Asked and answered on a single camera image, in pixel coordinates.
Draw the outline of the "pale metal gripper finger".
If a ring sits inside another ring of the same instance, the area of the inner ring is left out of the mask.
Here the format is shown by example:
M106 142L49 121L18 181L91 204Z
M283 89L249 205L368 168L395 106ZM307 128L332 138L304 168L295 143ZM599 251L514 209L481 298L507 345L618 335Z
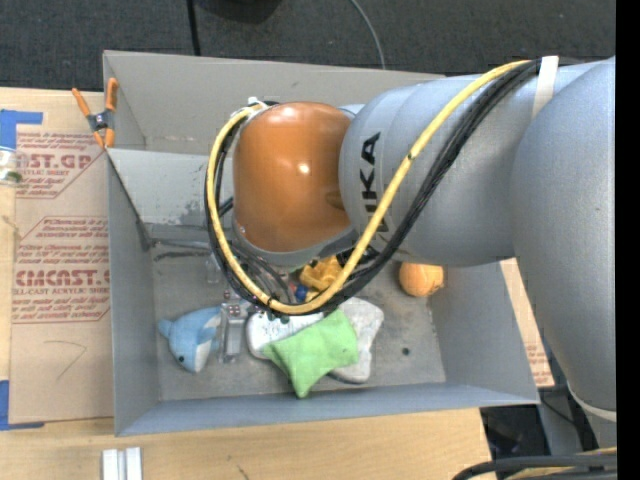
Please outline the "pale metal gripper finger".
M213 254L210 254L205 260L205 271L207 284L223 302L228 302L231 298L228 279Z
M247 309L240 303L222 304L222 338L219 361L223 364L234 362L243 350Z

